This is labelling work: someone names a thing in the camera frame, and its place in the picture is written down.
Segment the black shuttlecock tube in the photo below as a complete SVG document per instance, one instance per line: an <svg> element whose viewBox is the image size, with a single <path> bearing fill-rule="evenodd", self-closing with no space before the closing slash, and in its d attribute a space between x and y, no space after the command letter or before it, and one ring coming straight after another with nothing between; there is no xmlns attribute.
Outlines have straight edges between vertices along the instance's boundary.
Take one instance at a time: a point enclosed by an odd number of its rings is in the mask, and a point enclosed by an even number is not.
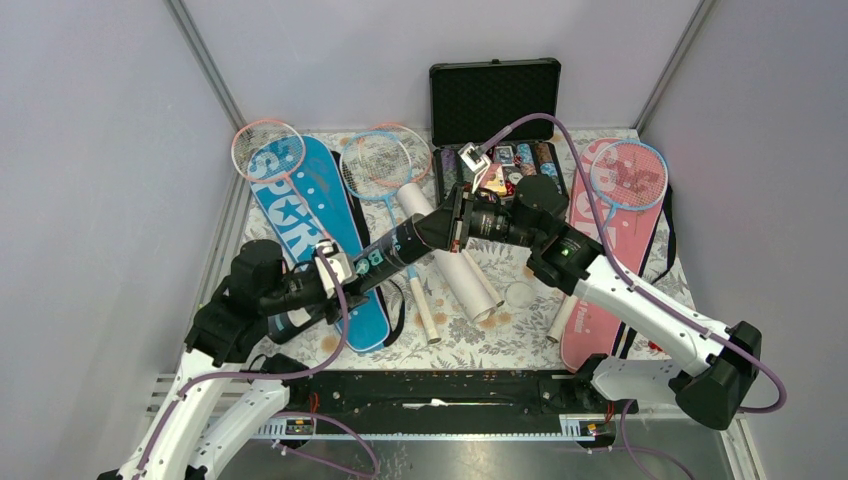
<svg viewBox="0 0 848 480"><path fill-rule="evenodd" d="M436 249L422 239L421 225L427 222L425 215L414 214L355 254L329 239L320 241L303 266L285 273L262 297L269 338L284 344L325 321L350 349L380 349L392 329L372 291Z"/></svg>

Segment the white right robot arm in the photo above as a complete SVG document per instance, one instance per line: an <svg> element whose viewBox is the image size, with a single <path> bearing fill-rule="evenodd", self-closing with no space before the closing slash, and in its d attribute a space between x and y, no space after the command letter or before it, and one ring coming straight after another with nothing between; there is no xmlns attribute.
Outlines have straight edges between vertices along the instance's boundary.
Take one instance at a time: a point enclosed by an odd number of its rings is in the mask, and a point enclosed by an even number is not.
<svg viewBox="0 0 848 480"><path fill-rule="evenodd" d="M633 276L567 222L568 204L550 178L534 175L507 205L458 183L432 212L410 218L427 252L459 252L470 238L529 248L526 265L538 280L614 314L670 356L670 366L651 368L591 355L578 371L587 376L573 386L583 410L611 400L674 404L705 427L727 429L765 369L760 330L713 320Z"/></svg>

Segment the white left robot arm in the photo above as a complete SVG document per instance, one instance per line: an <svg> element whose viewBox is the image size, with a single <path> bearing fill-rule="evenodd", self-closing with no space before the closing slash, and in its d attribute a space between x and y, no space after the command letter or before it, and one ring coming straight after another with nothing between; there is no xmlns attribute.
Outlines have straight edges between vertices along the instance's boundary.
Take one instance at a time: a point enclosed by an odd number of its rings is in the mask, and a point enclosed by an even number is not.
<svg viewBox="0 0 848 480"><path fill-rule="evenodd" d="M208 302L195 313L163 406L128 460L103 479L212 479L250 435L284 408L309 401L309 378L332 365L349 337L355 307L350 256L322 239L312 258L287 268L281 245L244 244ZM342 342L325 360L299 371L245 370L269 317L322 307L342 318Z"/></svg>

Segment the blue badminton racket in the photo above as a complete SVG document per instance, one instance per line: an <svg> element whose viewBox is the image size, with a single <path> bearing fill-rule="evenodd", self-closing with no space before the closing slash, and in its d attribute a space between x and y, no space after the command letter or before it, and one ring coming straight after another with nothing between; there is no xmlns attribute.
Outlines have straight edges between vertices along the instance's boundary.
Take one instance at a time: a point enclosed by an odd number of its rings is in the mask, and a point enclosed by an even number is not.
<svg viewBox="0 0 848 480"><path fill-rule="evenodd" d="M414 228L415 214L403 222L391 205L399 188L381 185L378 179L389 180L393 174L408 173L409 155L399 140L383 131L366 131L354 135L343 147L340 169L348 192L359 200L378 202L386 214L390 229L378 240L365 247L354 261L362 289L367 290L389 279L401 270L407 280L429 344L441 341L436 323L425 298L423 285L414 264L432 249L426 246Z"/></svg>

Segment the white cardboard tube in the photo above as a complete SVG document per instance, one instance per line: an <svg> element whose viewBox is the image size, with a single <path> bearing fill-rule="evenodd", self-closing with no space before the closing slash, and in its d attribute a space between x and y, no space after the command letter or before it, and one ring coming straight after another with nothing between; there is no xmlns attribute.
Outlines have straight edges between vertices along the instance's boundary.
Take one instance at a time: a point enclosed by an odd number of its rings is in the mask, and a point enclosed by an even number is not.
<svg viewBox="0 0 848 480"><path fill-rule="evenodd" d="M397 199L407 215L429 215L435 210L414 182L402 186ZM437 268L470 321L480 323L486 320L504 303L478 263L465 250L461 253L435 250L433 254Z"/></svg>

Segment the blue racket cover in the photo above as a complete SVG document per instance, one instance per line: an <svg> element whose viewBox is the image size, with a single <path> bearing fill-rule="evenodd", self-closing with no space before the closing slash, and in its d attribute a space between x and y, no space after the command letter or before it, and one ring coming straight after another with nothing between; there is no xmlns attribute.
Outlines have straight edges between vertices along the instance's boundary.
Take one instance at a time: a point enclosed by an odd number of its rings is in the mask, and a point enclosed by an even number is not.
<svg viewBox="0 0 848 480"><path fill-rule="evenodd" d="M309 135L303 140L300 167L279 183L253 184L254 198L290 259L309 259L313 245L325 236L355 256L364 244L336 160L321 140Z"/></svg>

